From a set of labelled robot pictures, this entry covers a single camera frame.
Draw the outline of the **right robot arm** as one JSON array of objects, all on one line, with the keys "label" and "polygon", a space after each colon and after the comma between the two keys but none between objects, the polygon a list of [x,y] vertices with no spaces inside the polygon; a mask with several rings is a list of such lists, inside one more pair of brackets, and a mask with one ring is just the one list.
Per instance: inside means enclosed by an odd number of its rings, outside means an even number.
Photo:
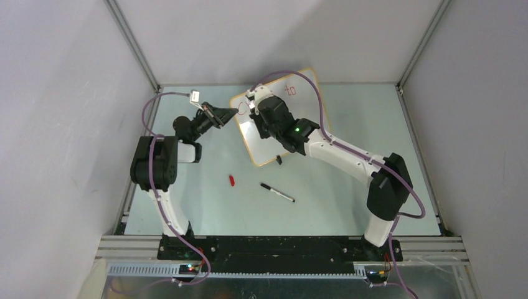
[{"label": "right robot arm", "polygon": [[249,96],[248,101],[261,139],[273,138],[288,152],[323,161],[365,184],[370,216],[362,252],[369,260],[384,256],[390,231],[412,188],[404,159],[395,153],[368,156],[340,139],[332,140],[320,124],[295,118],[275,95],[262,100]]}]

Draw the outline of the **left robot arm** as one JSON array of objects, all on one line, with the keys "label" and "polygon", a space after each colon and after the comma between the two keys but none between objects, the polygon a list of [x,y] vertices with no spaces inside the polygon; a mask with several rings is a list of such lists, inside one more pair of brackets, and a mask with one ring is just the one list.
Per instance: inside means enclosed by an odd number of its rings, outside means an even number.
[{"label": "left robot arm", "polygon": [[172,246],[181,259],[192,258],[197,243],[186,236],[190,228],[170,188],[176,182],[180,164],[199,163],[202,145],[197,140],[211,128],[223,128],[237,113],[237,108],[219,108],[205,102],[190,119],[179,116],[173,121],[173,135],[142,136],[130,167],[131,181],[148,193],[163,225],[163,234],[178,237]]}]

